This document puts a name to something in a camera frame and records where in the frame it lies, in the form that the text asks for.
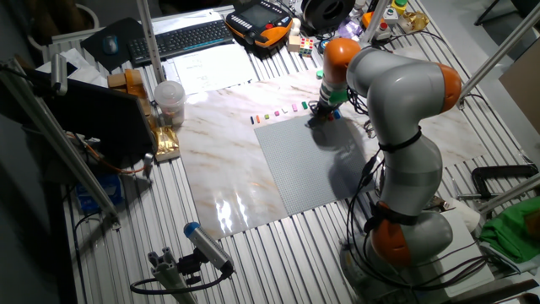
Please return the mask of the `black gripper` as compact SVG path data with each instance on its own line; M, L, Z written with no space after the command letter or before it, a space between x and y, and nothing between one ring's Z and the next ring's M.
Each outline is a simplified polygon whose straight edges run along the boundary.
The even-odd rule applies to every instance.
M312 101L311 102L311 112L313 114L313 123L318 123L321 118L321 123L327 122L327 117L332 114L334 111L334 106L328 105L324 101Z

